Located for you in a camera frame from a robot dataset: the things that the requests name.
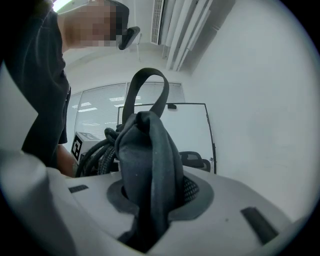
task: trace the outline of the window blinds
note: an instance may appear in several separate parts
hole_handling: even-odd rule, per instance
[[[184,103],[182,86],[179,83],[169,83],[168,103]],[[67,139],[64,146],[71,150],[75,132],[90,133],[99,139],[105,139],[105,128],[117,128],[118,108],[125,104],[125,96],[130,83],[113,84],[85,90],[72,95],[67,110]],[[159,98],[164,83],[146,82],[140,89],[135,103],[154,104]]]
[[[170,90],[167,103],[184,103],[185,98],[180,83],[169,83]],[[163,82],[145,82],[140,88],[136,97],[136,104],[154,104],[162,93]],[[126,89],[126,95],[129,92],[130,83]]]
[[[84,91],[75,121],[75,131],[105,139],[105,128],[117,128],[118,105],[125,103],[126,84],[115,84]]]

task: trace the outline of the chair backrest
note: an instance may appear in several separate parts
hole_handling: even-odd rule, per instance
[[[193,168],[204,168],[204,162],[199,153],[193,151],[179,152],[182,165]]]

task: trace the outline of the black mesh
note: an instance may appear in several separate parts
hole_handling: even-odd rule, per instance
[[[183,179],[183,193],[184,193],[184,204],[190,203],[195,199],[199,193],[199,187],[191,179],[184,176]]]

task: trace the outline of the black frame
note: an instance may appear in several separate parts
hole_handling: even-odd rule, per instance
[[[217,157],[216,157],[216,144],[214,143],[214,138],[212,137],[212,130],[211,130],[211,124],[209,120],[209,115],[208,115],[208,110],[207,110],[207,105],[205,103],[167,103],[166,105],[168,106],[169,104],[173,105],[204,105],[205,108],[205,113],[206,113],[206,119],[209,124],[209,129],[210,129],[210,136],[211,136],[211,144],[212,144],[212,154],[213,154],[213,173],[217,174]],[[152,106],[153,104],[140,104],[136,106]],[[117,125],[119,125],[119,115],[120,115],[120,109],[123,109],[123,106],[118,107],[118,118],[117,118]]]

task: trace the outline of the black t-shirt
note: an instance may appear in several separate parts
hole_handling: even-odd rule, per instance
[[[17,38],[14,51],[4,62],[22,94],[38,112],[22,150],[56,168],[58,144],[67,142],[71,95],[64,73],[57,13],[51,6],[42,8],[23,24]]]

